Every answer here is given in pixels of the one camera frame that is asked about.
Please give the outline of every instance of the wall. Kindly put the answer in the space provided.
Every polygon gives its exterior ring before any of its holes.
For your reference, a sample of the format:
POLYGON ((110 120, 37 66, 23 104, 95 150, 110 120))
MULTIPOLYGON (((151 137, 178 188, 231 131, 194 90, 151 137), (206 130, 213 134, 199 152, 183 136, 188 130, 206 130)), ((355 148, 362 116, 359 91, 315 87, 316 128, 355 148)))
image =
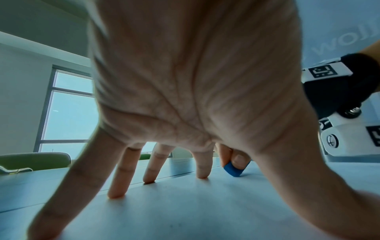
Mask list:
POLYGON ((40 0, 2 1, 0 32, 87 56, 86 20, 40 0))
POLYGON ((90 68, 0 45, 0 155, 33 152, 52 66, 90 68))

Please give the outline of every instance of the table surface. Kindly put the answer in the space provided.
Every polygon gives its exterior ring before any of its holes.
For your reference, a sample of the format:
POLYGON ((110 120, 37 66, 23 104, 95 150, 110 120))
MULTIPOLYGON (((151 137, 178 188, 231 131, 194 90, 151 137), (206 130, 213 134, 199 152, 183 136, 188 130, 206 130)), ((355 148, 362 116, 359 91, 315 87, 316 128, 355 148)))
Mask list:
MULTIPOLYGON (((353 188, 380 194, 380 164, 328 165, 353 188)), ((239 178, 219 167, 218 159, 214 166, 210 177, 200 180, 195 173, 186 174, 195 170, 192 159, 172 161, 164 165, 161 181, 149 185, 139 184, 141 166, 125 198, 109 200, 106 183, 59 239, 336 239, 295 215, 255 163, 239 178), (181 177, 173 178, 174 173, 181 177)), ((66 171, 0 177, 0 240, 25 239, 28 224, 66 171), (33 192, 46 194, 38 198, 33 192)))

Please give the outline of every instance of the finger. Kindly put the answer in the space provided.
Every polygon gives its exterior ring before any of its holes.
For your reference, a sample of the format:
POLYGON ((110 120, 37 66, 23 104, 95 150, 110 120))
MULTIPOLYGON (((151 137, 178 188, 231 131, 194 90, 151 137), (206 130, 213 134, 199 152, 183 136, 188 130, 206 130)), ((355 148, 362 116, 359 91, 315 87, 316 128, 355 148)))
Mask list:
POLYGON ((118 163, 111 187, 108 190, 109 198, 122 197, 127 192, 144 145, 145 143, 138 143, 126 149, 122 159, 118 163))
POLYGON ((124 143, 98 128, 57 191, 34 218, 28 239, 58 236, 98 193, 125 149, 124 143))
POLYGON ((206 152, 191 152, 194 156, 195 162, 197 164, 197 178, 207 178, 213 167, 213 155, 214 152, 212 149, 207 150, 206 152))
POLYGON ((232 165, 240 170, 244 170, 251 162, 251 158, 245 152, 234 149, 231 156, 232 165))
POLYGON ((157 143, 152 151, 148 167, 145 170, 143 181, 145 183, 152 183, 156 180, 169 154, 175 149, 173 146, 157 143))
POLYGON ((220 164, 224 168, 231 161, 232 149, 220 143, 216 143, 215 147, 218 151, 220 164))

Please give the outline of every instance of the window frame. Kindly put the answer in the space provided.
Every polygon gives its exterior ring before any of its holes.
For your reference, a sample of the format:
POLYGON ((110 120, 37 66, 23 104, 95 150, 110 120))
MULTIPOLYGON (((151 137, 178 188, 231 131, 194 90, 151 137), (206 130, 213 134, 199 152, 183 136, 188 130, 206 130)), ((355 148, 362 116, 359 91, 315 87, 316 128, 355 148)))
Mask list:
POLYGON ((50 74, 50 80, 49 80, 49 85, 47 87, 46 91, 46 97, 45 97, 45 102, 44 102, 44 108, 42 110, 41 114, 41 119, 40 119, 40 125, 38 127, 38 132, 37 132, 37 137, 36 137, 36 142, 34 144, 34 150, 33 152, 38 153, 40 152, 41 149, 41 144, 75 144, 75 143, 88 143, 88 139, 67 139, 67 140, 43 140, 42 137, 45 134, 47 122, 48 122, 48 116, 50 112, 50 107, 51 107, 51 102, 53 99, 53 92, 58 92, 58 93, 64 93, 64 94, 73 94, 77 96, 85 96, 85 97, 92 97, 94 98, 93 93, 87 93, 87 92, 82 92, 82 91, 76 91, 76 90, 71 90, 71 89, 64 89, 60 87, 55 87, 54 83, 57 77, 57 72, 62 72, 65 74, 70 74, 74 75, 77 77, 84 77, 91 79, 91 76, 89 73, 81 72, 81 71, 76 71, 73 69, 68 69, 60 66, 53 65, 51 74, 50 74))

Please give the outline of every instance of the glass pane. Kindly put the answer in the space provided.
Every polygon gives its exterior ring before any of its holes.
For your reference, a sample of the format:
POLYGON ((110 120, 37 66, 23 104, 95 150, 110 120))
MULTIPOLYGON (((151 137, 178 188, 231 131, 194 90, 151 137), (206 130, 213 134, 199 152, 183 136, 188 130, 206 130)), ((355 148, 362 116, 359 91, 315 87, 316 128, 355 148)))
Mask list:
POLYGON ((41 144, 40 152, 67 153, 71 160, 76 160, 86 143, 82 144, 41 144))
POLYGON ((57 72, 54 86, 86 93, 94 93, 93 82, 91 79, 62 72, 57 72))
POLYGON ((142 148, 141 153, 151 153, 153 151, 155 142, 147 142, 145 146, 142 148))
POLYGON ((89 139, 99 121, 95 99, 53 92, 44 140, 89 139))

